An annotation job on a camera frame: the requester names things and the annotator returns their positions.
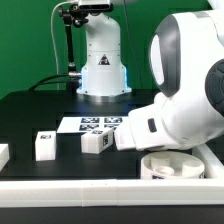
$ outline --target green background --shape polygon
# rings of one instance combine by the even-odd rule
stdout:
[[[0,5],[0,98],[27,90],[42,78],[55,75],[56,66],[50,32],[50,18],[59,0],[1,0]],[[156,88],[148,63],[148,46],[160,21],[171,13],[209,9],[206,0],[139,0],[127,5],[130,31],[140,65],[140,84],[127,35],[124,7],[115,6],[108,14],[121,26],[121,58],[128,69],[128,85],[132,88]],[[55,37],[61,65],[67,71],[64,25],[56,14]],[[75,62],[80,69],[86,61],[85,29],[73,29]]]

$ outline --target black table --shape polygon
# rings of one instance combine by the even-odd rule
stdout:
[[[146,152],[82,154],[80,134],[57,136],[55,161],[35,161],[38,131],[56,130],[64,116],[126,116],[153,102],[157,91],[136,90],[117,103],[77,100],[65,91],[14,92],[0,101],[0,143],[8,143],[10,161],[0,172],[6,180],[138,179]],[[223,223],[224,205],[1,208],[1,223]]]

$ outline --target white block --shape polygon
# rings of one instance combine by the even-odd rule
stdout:
[[[36,161],[55,160],[56,131],[40,131],[35,141]]]
[[[0,171],[9,161],[9,146],[8,144],[0,144]]]
[[[99,154],[113,144],[113,128],[96,128],[81,137],[82,153]]]

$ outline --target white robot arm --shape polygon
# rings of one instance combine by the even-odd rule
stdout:
[[[65,10],[65,13],[69,12],[71,15],[72,21],[69,22],[78,28],[84,25],[86,29],[87,62],[82,68],[82,82],[77,89],[78,97],[94,102],[113,102],[128,95],[131,88],[127,86],[126,68],[120,59],[120,26],[103,14],[112,11],[113,4],[124,4],[124,0],[68,2],[71,7],[69,11]]]
[[[223,0],[208,0],[208,2],[213,9],[223,9],[224,8]]]
[[[117,148],[189,149],[222,135],[224,10],[166,17],[149,59],[161,93],[117,128]]]

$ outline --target black cable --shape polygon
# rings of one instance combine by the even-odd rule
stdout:
[[[70,78],[70,76],[68,75],[68,74],[61,74],[61,75],[52,75],[52,76],[49,76],[49,77],[47,77],[47,78],[44,78],[44,79],[41,79],[39,82],[37,82],[35,85],[33,85],[33,86],[31,86],[29,89],[28,89],[28,91],[34,91],[38,86],[40,86],[40,85],[47,85],[47,84],[59,84],[59,83],[66,83],[66,82],[68,82],[69,80],[67,80],[67,81],[57,81],[57,82],[46,82],[46,81],[49,81],[49,80],[52,80],[52,79],[57,79],[57,78],[61,78],[61,77],[69,77]],[[72,77],[71,78],[72,80],[79,80],[80,79],[80,77]]]
[[[48,80],[51,80],[51,79],[57,79],[57,78],[61,78],[61,77],[69,77],[69,75],[68,74],[60,74],[60,75],[52,75],[52,76],[49,76],[49,77],[47,77],[47,78],[44,78],[44,79],[41,79],[39,82],[37,82],[37,83],[43,83],[43,82],[46,82],[46,81],[48,81]]]
[[[131,44],[131,49],[132,49],[132,52],[133,52],[133,55],[134,55],[135,63],[136,63],[136,66],[137,66],[141,88],[143,88],[142,73],[141,73],[139,61],[138,61],[138,58],[137,58],[136,49],[135,49],[134,44],[133,44],[133,39],[132,39],[132,36],[131,36],[130,27],[129,27],[126,0],[123,0],[123,1],[124,1],[124,14],[125,14],[125,21],[126,21],[126,26],[127,26],[128,37],[129,37],[129,41],[130,41],[130,44]]]
[[[50,85],[50,84],[59,84],[59,83],[67,83],[67,81],[57,81],[57,82],[43,82],[43,83],[37,83],[35,85],[33,85],[32,87],[30,87],[28,89],[28,91],[34,91],[38,86],[42,86],[42,85]]]

